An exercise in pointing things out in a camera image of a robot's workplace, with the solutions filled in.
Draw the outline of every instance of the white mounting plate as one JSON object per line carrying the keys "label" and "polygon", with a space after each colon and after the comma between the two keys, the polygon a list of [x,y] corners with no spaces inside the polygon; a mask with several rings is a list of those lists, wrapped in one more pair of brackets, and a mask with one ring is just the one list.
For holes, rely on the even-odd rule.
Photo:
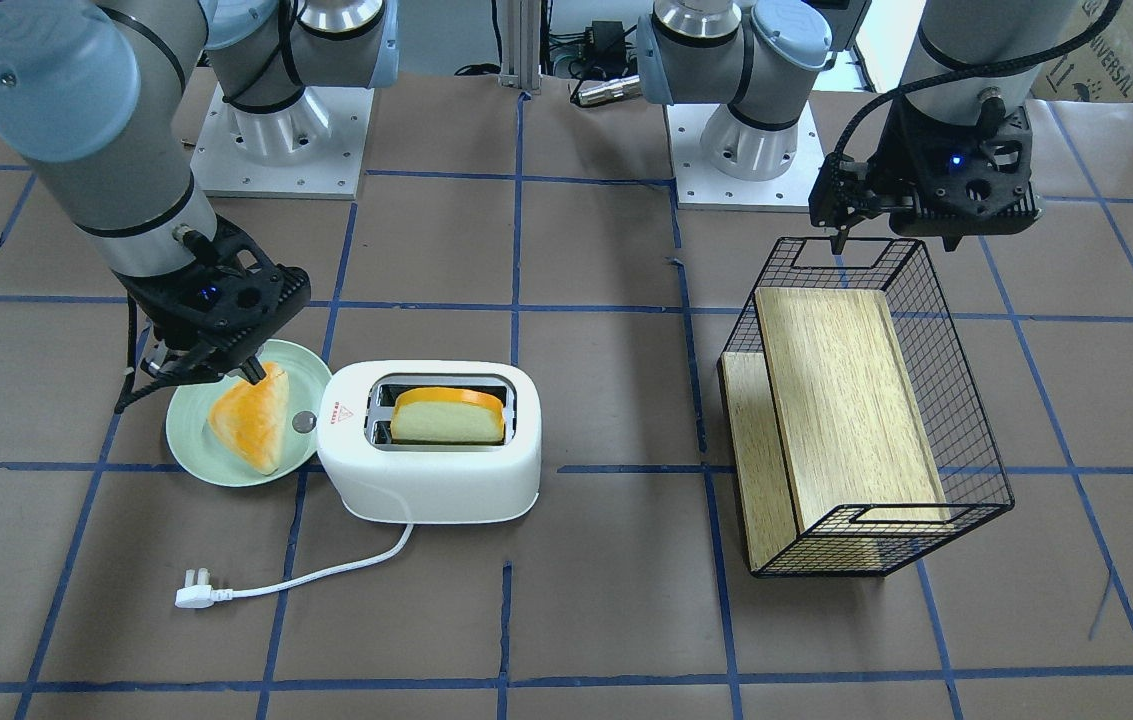
{"label": "white mounting plate", "polygon": [[229,130],[224,91],[218,85],[191,152],[191,173],[211,197],[303,197],[357,200],[366,129],[374,91],[363,87],[309,87],[330,112],[332,136],[298,166],[262,166],[237,147]]}
{"label": "white mounting plate", "polygon": [[813,128],[810,105],[798,120],[798,151],[789,172],[772,181],[741,181],[709,163],[699,136],[717,105],[667,105],[668,149],[678,178],[678,205],[689,210],[763,210],[804,213],[810,188],[819,177],[823,144]]}

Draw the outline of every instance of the light green plate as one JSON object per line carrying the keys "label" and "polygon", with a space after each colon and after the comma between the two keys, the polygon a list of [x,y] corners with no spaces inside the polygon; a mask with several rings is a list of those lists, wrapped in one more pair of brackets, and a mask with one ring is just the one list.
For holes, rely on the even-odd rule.
{"label": "light green plate", "polygon": [[316,413],[322,393],[330,382],[330,369],[309,348],[284,340],[270,340],[259,348],[259,363],[274,361],[291,378],[291,405],[286,415],[282,465],[270,475],[261,475],[241,457],[219,442],[206,416],[229,387],[238,382],[227,376],[214,384],[184,386],[176,389],[167,409],[167,444],[170,454],[194,477],[224,488],[257,486],[292,473],[318,448],[318,434],[298,433],[291,427],[297,413]]}

